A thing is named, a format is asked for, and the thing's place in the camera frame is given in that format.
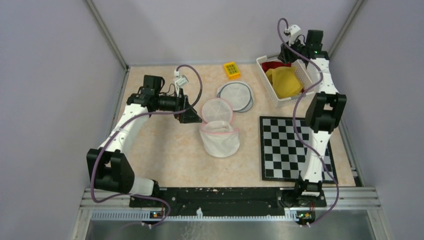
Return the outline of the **red satin bra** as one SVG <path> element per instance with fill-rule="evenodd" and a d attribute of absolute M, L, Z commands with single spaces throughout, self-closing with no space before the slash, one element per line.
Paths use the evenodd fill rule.
<path fill-rule="evenodd" d="M 261 68 L 265 73 L 270 69 L 276 69 L 284 66 L 285 64 L 280 61 L 266 61 L 261 64 Z"/>

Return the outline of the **yellow satin bra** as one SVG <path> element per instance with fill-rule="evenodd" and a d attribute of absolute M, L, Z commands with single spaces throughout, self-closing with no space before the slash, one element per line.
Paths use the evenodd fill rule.
<path fill-rule="evenodd" d="M 303 83 L 296 76 L 296 67 L 282 66 L 269 69 L 265 75 L 278 99 L 290 98 L 302 93 Z"/>

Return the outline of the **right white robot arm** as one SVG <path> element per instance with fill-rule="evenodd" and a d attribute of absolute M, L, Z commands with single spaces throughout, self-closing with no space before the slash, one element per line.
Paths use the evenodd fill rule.
<path fill-rule="evenodd" d="M 299 206 L 307 206 L 313 199 L 322 195 L 322 170 L 328 142 L 335 128 L 338 127 L 347 97 L 340 94 L 334 85 L 329 64 L 328 53 L 322 49 L 323 32 L 309 30 L 306 40 L 302 43 L 300 28 L 293 24 L 284 30 L 289 41 L 282 44 L 280 59 L 303 60 L 313 84 L 305 89 L 305 93 L 315 91 L 314 97 L 306 111 L 305 123 L 309 128 L 304 169 L 300 172 L 294 190 L 290 191 L 294 202 Z"/>

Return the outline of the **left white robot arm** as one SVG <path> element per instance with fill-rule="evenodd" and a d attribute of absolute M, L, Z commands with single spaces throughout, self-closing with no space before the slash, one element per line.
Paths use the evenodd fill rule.
<path fill-rule="evenodd" d="M 174 73 L 174 94 L 162 93 L 163 77 L 145 75 L 138 92 L 127 99 L 124 112 L 108 138 L 87 155 L 87 167 L 91 186 L 118 194 L 141 195 L 149 207 L 160 202 L 152 179 L 136 177 L 126 153 L 130 150 L 142 126 L 152 116 L 173 115 L 181 124 L 197 124 L 202 119 L 189 103 L 183 86 L 188 83 L 185 75 Z"/>

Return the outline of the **white plastic basket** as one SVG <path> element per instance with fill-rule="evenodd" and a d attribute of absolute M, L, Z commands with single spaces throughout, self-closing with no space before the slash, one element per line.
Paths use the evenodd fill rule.
<path fill-rule="evenodd" d="M 295 104 L 298 98 L 301 96 L 301 92 L 297 95 L 285 97 L 285 98 L 279 98 L 276 94 L 270 80 L 266 76 L 266 72 L 263 70 L 263 64 L 264 63 L 271 63 L 271 62 L 278 62 L 282 63 L 277 59 L 278 54 L 274 55 L 264 55 L 260 56 L 256 59 L 256 66 L 258 75 L 271 99 L 272 104 L 275 108 L 280 108 L 286 105 Z M 291 66 L 294 69 L 293 75 L 296 76 L 296 78 L 303 84 L 303 89 L 306 90 L 308 87 L 310 87 L 313 84 L 313 81 L 311 80 L 311 77 L 309 73 L 307 72 L 305 64 L 301 60 L 296 60 L 294 63 L 291 64 Z"/>

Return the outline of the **yellow toy block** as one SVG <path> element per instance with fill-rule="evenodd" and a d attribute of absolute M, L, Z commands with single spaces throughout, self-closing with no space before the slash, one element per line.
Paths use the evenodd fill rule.
<path fill-rule="evenodd" d="M 234 61 L 225 63 L 223 67 L 229 80 L 232 81 L 241 77 L 241 72 Z"/>

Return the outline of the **black white checkerboard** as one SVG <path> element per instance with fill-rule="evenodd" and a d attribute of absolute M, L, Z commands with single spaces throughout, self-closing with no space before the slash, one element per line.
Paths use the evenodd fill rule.
<path fill-rule="evenodd" d="M 295 134 L 291 117 L 259 117 L 261 178 L 295 182 L 306 165 L 308 148 Z"/>

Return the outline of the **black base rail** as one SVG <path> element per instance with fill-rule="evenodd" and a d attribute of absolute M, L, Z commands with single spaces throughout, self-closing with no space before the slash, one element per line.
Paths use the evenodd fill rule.
<path fill-rule="evenodd" d="M 291 208 L 324 208 L 326 198 L 320 195 L 295 197 L 293 189 L 280 187 L 168 187 L 153 193 L 155 200 L 132 197 L 131 208 L 166 210 L 171 217 L 194 216 L 198 210 L 206 217 L 283 216 Z"/>

